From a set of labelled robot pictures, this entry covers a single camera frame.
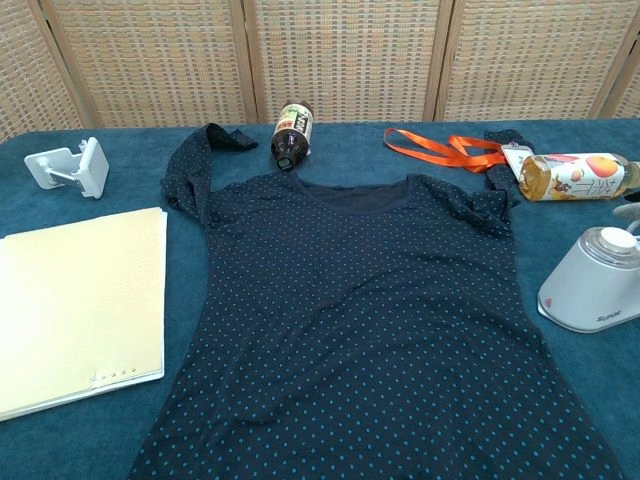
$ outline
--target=black cloth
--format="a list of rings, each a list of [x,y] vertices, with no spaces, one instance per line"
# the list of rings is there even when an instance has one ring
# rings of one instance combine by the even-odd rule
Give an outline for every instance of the black cloth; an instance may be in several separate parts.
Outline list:
[[[231,140],[197,130],[163,182],[206,229],[209,288],[131,478],[622,477],[524,316],[503,190],[212,193]]]
[[[533,143],[529,142],[520,134],[520,132],[512,128],[498,130],[497,132],[487,130],[484,132],[484,139],[500,143],[502,145],[517,143],[518,145],[529,147],[532,152],[535,152]],[[487,170],[487,183],[488,188],[504,190],[507,193],[508,201],[512,208],[520,203],[520,195],[517,194],[518,179],[513,174],[511,167],[508,165],[494,165]]]

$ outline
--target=brown glass bottle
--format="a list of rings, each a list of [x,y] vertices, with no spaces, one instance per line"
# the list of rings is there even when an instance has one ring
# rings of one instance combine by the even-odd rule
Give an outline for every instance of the brown glass bottle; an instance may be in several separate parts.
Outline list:
[[[280,170],[289,171],[310,152],[313,110],[306,102],[287,102],[271,138],[271,153]]]

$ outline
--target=table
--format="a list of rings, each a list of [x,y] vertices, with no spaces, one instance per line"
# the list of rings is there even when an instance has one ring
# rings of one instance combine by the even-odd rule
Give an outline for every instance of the table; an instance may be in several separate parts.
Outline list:
[[[388,127],[405,128],[443,143],[452,134],[482,138],[485,131],[513,128],[538,153],[605,151],[634,160],[640,152],[640,119],[316,124],[312,156],[298,167],[300,177],[347,186],[390,183],[416,172],[468,192],[485,188],[482,174],[427,164],[385,148],[382,135]],[[169,212],[165,377],[1,423],[3,477],[126,478],[180,367],[204,301],[204,232],[182,213],[169,209],[160,194],[170,155],[195,128],[35,132],[0,145],[0,237],[152,206]],[[276,169],[269,151],[273,126],[247,125],[242,130],[260,145],[246,153],[217,155],[213,188]],[[84,198],[72,187],[40,189],[24,157],[65,146],[76,153],[80,141],[89,136],[98,138],[111,166],[103,197]],[[536,310],[538,288],[584,230],[626,226],[611,213],[624,200],[533,203],[517,190],[516,197],[520,204],[513,209],[512,225],[527,316],[541,330],[560,371],[629,478],[640,479],[640,321],[588,335],[565,330]]]

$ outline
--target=folder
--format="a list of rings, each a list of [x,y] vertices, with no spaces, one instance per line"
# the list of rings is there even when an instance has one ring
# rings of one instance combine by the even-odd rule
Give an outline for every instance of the folder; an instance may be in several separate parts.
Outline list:
[[[0,240],[0,421],[164,375],[167,214]]]

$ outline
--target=phone holder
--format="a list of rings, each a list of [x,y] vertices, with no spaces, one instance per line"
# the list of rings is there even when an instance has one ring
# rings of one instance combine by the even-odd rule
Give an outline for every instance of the phone holder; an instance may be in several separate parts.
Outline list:
[[[102,196],[109,172],[109,162],[95,137],[80,143],[80,152],[58,148],[25,157],[24,163],[44,189],[75,185],[85,197]]]

